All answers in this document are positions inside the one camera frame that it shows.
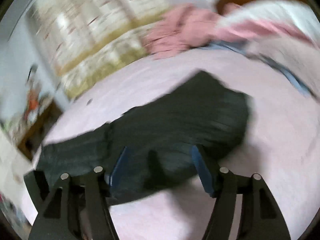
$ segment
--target pink cloth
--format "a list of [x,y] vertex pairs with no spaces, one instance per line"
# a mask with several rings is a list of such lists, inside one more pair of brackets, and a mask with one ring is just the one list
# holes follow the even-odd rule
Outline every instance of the pink cloth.
[[216,28],[213,31],[213,37],[215,40],[229,42],[254,40],[271,35],[286,35],[311,43],[310,38],[308,38],[297,27],[270,20],[246,20],[228,27]]
[[146,35],[144,46],[155,58],[177,55],[190,47],[204,46],[221,16],[208,9],[181,4],[164,14],[164,19]]

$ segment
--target bed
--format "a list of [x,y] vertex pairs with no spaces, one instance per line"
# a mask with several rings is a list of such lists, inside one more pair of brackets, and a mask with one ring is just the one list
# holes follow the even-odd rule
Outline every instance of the bed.
[[[229,2],[243,5],[249,1],[220,0],[217,10]],[[301,94],[263,62],[233,51],[198,48],[166,59],[144,57],[84,93],[58,120],[45,144],[113,121],[130,108],[169,92],[198,69],[250,96],[252,116],[245,141],[219,164],[239,175],[261,174],[283,213],[291,238],[298,239],[320,207],[320,106],[314,97]],[[35,167],[39,155],[34,159]],[[22,202],[23,212],[33,223],[37,212],[27,189]],[[230,239],[236,238],[240,202],[239,195]],[[122,240],[192,240],[202,238],[213,206],[214,200],[195,177],[177,188],[112,206],[110,212]]]

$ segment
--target pink blanket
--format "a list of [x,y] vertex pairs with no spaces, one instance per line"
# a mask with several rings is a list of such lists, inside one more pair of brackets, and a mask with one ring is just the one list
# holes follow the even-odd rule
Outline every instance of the pink blanket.
[[207,44],[221,16],[208,9],[181,4],[168,13],[148,33],[144,46],[156,59],[172,57],[189,49]]

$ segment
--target white pillow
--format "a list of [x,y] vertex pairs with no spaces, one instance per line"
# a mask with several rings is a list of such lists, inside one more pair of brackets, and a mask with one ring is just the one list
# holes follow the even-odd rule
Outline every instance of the white pillow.
[[226,28],[246,20],[270,20],[296,26],[313,43],[320,44],[320,22],[305,3],[296,0],[257,0],[245,4],[225,17],[221,17],[216,28]]

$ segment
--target dark green cloth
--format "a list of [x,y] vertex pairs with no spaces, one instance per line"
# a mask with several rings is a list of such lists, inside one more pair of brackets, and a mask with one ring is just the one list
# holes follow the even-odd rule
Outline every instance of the dark green cloth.
[[200,71],[111,123],[45,146],[37,170],[44,171],[50,187],[65,172],[76,176],[103,166],[110,173],[127,146],[128,167],[112,192],[113,204],[137,200],[196,175],[192,145],[203,145],[214,159],[224,157],[242,142],[248,117],[247,95]]

